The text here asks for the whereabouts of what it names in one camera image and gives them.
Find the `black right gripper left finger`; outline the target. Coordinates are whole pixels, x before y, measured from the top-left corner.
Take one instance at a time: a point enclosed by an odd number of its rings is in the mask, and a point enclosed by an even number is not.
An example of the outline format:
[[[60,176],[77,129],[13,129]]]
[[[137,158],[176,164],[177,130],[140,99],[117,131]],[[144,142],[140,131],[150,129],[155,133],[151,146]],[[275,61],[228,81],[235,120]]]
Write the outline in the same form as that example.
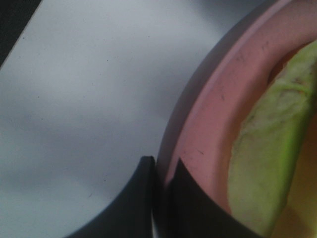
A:
[[[152,238],[155,159],[141,157],[124,189],[98,216],[69,238]]]

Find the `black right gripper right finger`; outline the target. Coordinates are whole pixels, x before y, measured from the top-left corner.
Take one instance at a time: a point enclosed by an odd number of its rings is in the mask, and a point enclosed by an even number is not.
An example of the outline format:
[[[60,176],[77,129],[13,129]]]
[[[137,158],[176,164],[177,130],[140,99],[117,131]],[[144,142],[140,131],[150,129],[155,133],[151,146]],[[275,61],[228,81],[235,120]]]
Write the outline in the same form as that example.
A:
[[[172,181],[173,238],[258,238],[200,188],[179,160]]]

